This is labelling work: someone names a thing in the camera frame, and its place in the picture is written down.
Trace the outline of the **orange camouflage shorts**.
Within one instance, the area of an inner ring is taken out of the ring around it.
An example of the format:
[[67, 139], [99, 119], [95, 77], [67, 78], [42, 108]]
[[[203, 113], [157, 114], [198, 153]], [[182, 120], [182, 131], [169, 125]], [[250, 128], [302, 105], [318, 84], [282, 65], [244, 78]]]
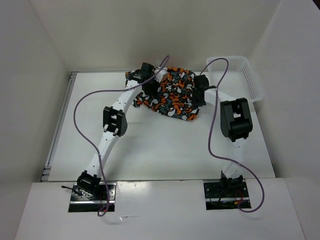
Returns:
[[192, 94], [195, 89], [196, 74], [185, 68], [167, 67], [167, 76], [160, 82], [157, 97], [147, 96], [140, 92], [132, 105], [138, 108], [142, 105], [158, 114], [193, 121], [197, 118], [199, 107], [192, 104]]

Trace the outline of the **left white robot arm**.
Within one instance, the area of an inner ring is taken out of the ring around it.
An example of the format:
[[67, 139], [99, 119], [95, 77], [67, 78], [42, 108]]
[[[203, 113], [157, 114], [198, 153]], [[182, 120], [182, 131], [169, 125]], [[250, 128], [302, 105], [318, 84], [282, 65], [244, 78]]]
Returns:
[[94, 200], [103, 196], [100, 182], [106, 182], [103, 168], [109, 157], [115, 143], [122, 137], [127, 129], [128, 122], [126, 113], [136, 96], [143, 89], [149, 89], [154, 86], [156, 76], [161, 73], [165, 67], [165, 63], [161, 63], [159, 68], [153, 70], [153, 66], [143, 63], [141, 68], [135, 70], [129, 75], [125, 89], [115, 89], [114, 92], [121, 92], [119, 98], [111, 105], [106, 106], [102, 113], [102, 138], [99, 145], [95, 145], [88, 137], [86, 137], [79, 129], [76, 123], [76, 113], [80, 103], [88, 96], [99, 93], [93, 91], [83, 96], [75, 105], [73, 111], [73, 123], [78, 133], [93, 146], [95, 155], [90, 164], [81, 173], [77, 179], [77, 188], [83, 196], [89, 200]]

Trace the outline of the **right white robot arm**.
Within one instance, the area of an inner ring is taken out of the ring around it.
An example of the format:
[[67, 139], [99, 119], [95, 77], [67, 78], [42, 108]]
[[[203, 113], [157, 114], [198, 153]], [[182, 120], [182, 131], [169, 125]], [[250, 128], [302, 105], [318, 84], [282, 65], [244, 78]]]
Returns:
[[[196, 76], [194, 82], [192, 102], [199, 107], [205, 104], [214, 106], [208, 150], [212, 157], [225, 161], [219, 179], [219, 191], [223, 196], [230, 197], [242, 187], [244, 179], [242, 169], [248, 169], [243, 164], [243, 156], [247, 138], [253, 130], [249, 103], [244, 97], [235, 98], [221, 92], [216, 86], [210, 86], [205, 75]], [[220, 131], [229, 142], [227, 157], [216, 155], [211, 149], [213, 127], [217, 115], [219, 115]]]

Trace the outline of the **white plastic basket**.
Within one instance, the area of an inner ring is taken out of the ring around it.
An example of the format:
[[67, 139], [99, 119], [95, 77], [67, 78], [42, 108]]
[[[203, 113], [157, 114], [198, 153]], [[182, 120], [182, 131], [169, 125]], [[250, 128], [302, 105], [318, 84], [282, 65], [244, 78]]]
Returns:
[[235, 98], [246, 98], [254, 103], [263, 100], [261, 80], [244, 56], [214, 56], [206, 60], [210, 82]]

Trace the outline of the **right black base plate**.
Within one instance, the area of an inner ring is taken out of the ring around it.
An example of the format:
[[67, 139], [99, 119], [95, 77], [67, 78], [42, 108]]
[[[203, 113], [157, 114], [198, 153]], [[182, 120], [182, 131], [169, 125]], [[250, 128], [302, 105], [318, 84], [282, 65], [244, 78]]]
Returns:
[[211, 210], [233, 210], [238, 208], [251, 209], [249, 192], [245, 181], [240, 187], [231, 190], [222, 190], [218, 180], [203, 182], [205, 206]]

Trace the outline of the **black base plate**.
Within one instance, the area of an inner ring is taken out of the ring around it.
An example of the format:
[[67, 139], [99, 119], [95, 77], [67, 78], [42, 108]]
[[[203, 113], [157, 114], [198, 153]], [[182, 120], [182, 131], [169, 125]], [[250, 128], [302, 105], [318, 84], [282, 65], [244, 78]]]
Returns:
[[238, 208], [251, 209], [249, 192], [245, 181], [240, 187], [231, 190], [222, 190], [218, 180], [203, 182], [205, 206], [211, 210], [233, 210]]
[[[90, 195], [78, 188], [74, 182], [70, 195], [69, 213], [97, 212], [100, 208], [107, 205], [107, 190], [103, 182], [99, 184], [100, 192], [97, 196]], [[108, 184], [109, 189], [109, 208], [108, 212], [114, 212], [117, 183]]]

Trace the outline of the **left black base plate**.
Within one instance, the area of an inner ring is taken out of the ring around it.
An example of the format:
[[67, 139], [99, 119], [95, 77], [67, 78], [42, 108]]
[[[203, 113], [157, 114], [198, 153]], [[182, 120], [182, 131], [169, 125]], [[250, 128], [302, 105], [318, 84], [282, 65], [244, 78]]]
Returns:
[[[90, 195], [78, 188], [74, 182], [70, 195], [69, 213], [97, 212], [100, 208], [107, 205], [107, 190], [103, 182], [99, 184], [100, 192], [97, 196]], [[117, 183], [108, 184], [109, 189], [109, 208], [108, 212], [114, 212]]]

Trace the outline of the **aluminium table edge rail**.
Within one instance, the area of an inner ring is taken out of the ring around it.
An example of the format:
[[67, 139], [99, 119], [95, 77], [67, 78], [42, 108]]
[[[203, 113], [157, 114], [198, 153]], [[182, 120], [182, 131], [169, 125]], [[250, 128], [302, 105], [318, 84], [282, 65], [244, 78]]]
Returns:
[[49, 181], [49, 176], [50, 176], [50, 172], [51, 172], [51, 169], [52, 169], [52, 162], [54, 160], [54, 155], [56, 153], [57, 144], [59, 142], [61, 130], [62, 130], [62, 127], [63, 127], [64, 119], [65, 119], [65, 116], [66, 116], [66, 112], [67, 112], [67, 109], [68, 109], [69, 101], [70, 101], [70, 98], [71, 98], [71, 95], [72, 95], [72, 91], [73, 91], [73, 87], [74, 87], [74, 84], [75, 84], [75, 80], [76, 80], [77, 74], [78, 74], [78, 71], [72, 71], [70, 73], [70, 77], [69, 77], [69, 80], [68, 80], [68, 85], [67, 85], [66, 92], [65, 92], [65, 95], [64, 95], [64, 98], [63, 98], [63, 102], [62, 102], [62, 106], [61, 106], [61, 109], [60, 109], [60, 112], [59, 112], [59, 116], [58, 116], [57, 123], [56, 123], [56, 126], [55, 126], [55, 130], [54, 130], [54, 134], [53, 134], [52, 141], [51, 141], [51, 144], [50, 144], [50, 148], [49, 148], [49, 151], [48, 151], [48, 155], [47, 155], [47, 158], [46, 158], [46, 162], [45, 162], [45, 165], [43, 167], [43, 170], [42, 170], [42, 173], [41, 173], [41, 177], [40, 177], [40, 180], [39, 180], [40, 182], [48, 182]]

